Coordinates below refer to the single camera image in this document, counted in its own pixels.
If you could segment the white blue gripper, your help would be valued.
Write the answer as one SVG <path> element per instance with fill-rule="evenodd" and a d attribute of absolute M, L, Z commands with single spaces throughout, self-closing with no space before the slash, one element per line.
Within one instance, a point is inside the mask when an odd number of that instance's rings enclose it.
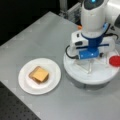
<path fill-rule="evenodd" d="M 69 56 L 71 59 L 94 59 L 115 50 L 112 34 L 106 34 L 105 26 L 84 25 L 71 35 Z"/>

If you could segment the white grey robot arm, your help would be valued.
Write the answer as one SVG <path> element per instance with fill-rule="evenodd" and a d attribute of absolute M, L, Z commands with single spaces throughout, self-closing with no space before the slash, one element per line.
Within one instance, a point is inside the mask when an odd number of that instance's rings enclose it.
<path fill-rule="evenodd" d="M 120 29 L 120 0 L 84 0 L 81 9 L 82 29 L 71 35 L 72 59 L 97 58 L 115 49 L 112 36 L 105 34 L 105 24 Z"/>

